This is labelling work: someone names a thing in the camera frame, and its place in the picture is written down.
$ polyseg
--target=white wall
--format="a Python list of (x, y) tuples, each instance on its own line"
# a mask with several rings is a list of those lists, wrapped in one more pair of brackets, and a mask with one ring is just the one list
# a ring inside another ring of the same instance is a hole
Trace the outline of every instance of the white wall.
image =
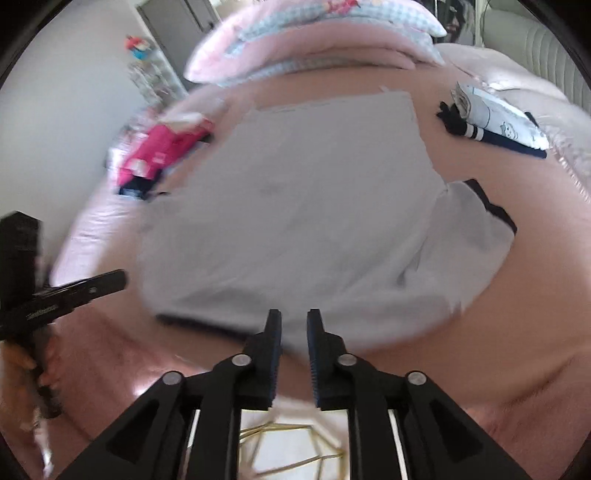
[(74, 0), (33, 40), (0, 89), (0, 215), (44, 222), (53, 257), (94, 187), (106, 150), (143, 98), (128, 79), (125, 0)]

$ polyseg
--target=black tool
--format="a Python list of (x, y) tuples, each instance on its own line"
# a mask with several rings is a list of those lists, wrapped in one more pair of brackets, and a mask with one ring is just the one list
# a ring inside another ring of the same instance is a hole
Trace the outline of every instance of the black tool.
[[(116, 270), (58, 288), (37, 291), (36, 261), (40, 222), (15, 212), (0, 219), (0, 340), (21, 345), (35, 360), (33, 382), (43, 373), (44, 328), (94, 299), (123, 290), (126, 275)], [(36, 387), (41, 414), (48, 419), (61, 413), (49, 387)]]
[(281, 313), (272, 310), (265, 330), (212, 371), (163, 375), (59, 479), (176, 480), (183, 472), (192, 480), (235, 480), (241, 410), (269, 409), (280, 355)]
[[(318, 310), (307, 326), (317, 406), (349, 414), (352, 480), (531, 480), (422, 372), (376, 370), (324, 331)], [(212, 371), (163, 375), (58, 480), (236, 480), (241, 410), (271, 406), (280, 353), (272, 310), (265, 330)], [(0, 475), (27, 480), (1, 436)]]
[(387, 374), (348, 353), (319, 310), (308, 346), (316, 405), (348, 411), (353, 480), (530, 480), (426, 375)]

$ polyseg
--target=pink bedsheet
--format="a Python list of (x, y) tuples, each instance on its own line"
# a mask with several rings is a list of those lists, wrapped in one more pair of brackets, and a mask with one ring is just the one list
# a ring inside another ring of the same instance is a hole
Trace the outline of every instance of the pink bedsheet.
[[(478, 179), (491, 201), (513, 217), (519, 232), (492, 284), (462, 317), (418, 339), (363, 354), (394, 373), (425, 371), (470, 407), (535, 480), (557, 479), (591, 430), (591, 210), (552, 156), (540, 161), (448, 135), (435, 112), (441, 100), (449, 100), (458, 80), (469, 78), (453, 66), (421, 66), (414, 72), (333, 69), (223, 92), (205, 87), (173, 111), (198, 110), (203, 99), (222, 93), (230, 103), (216, 133), (223, 141), (252, 106), (378, 93), (383, 87), (409, 91), (436, 170), (448, 181)], [(182, 184), (205, 154), (186, 161), (163, 188)], [(126, 268), (129, 289), (95, 302), (95, 307), (140, 344), (208, 368), (232, 347), (220, 339), (165, 327), (145, 311), (137, 295), (134, 261), (145, 205), (124, 203), (105, 185), (101, 188), (81, 213), (56, 264), (53, 283)], [(297, 364), (295, 359), (291, 373), (304, 381), (305, 370)]]

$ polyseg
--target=folded clothes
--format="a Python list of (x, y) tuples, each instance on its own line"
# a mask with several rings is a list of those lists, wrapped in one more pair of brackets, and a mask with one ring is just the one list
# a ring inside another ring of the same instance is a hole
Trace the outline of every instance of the folded clothes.
[(410, 0), (267, 0), (226, 19), (195, 49), (184, 76), (231, 85), (247, 79), (369, 64), (443, 65), (439, 21)]
[[(546, 158), (547, 156), (545, 150), (526, 147), (525, 145), (511, 140), (510, 138), (504, 137), (503, 135), (489, 132), (484, 128), (469, 124), (461, 117), (455, 103), (451, 108), (449, 108), (445, 102), (441, 102), (439, 104), (439, 108), (441, 111), (437, 114), (437, 116), (445, 124), (447, 132), (451, 133), (452, 135), (468, 137), (472, 140), (488, 143), (491, 145), (497, 145), (498, 147), (507, 148), (509, 150), (524, 153), (526, 155), (533, 155), (534, 157), (538, 158)], [(533, 117), (531, 117), (531, 121), (535, 124), (535, 119)]]
[(535, 122), (506, 101), (467, 83), (459, 83), (452, 90), (459, 115), (469, 124), (483, 128), (510, 140), (547, 150), (548, 138)]

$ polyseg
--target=gold wire frame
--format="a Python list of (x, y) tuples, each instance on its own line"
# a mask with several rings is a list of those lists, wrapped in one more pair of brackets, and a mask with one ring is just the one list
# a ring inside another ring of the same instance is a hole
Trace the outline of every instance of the gold wire frame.
[[(279, 468), (265, 470), (262, 472), (255, 472), (253, 469), (254, 462), (261, 449), (261, 443), (266, 433), (269, 432), (292, 432), (294, 430), (307, 430), (310, 436), (310, 442), (314, 447), (316, 453), (315, 456), (301, 460), (300, 462), (285, 465)], [(252, 453), (248, 455), (246, 451), (246, 444), (250, 442), (256, 442)], [(331, 454), (323, 455), (320, 444), (324, 444), (331, 452)], [(329, 459), (336, 458), (339, 461), (339, 473), (337, 480), (345, 480), (347, 474), (347, 455), (346, 452), (331, 442), (326, 436), (322, 435), (313, 425), (302, 425), (302, 424), (288, 424), (288, 423), (274, 423), (268, 422), (257, 427), (250, 427), (243, 429), (240, 432), (240, 464), (246, 465), (251, 472), (254, 473), (254, 478), (264, 478), (266, 476), (274, 475), (276, 473), (287, 472), (289, 470), (295, 470), (298, 467), (308, 465), (310, 463), (318, 463), (316, 469), (315, 480), (321, 480), (322, 472), (324, 468), (324, 462)]]

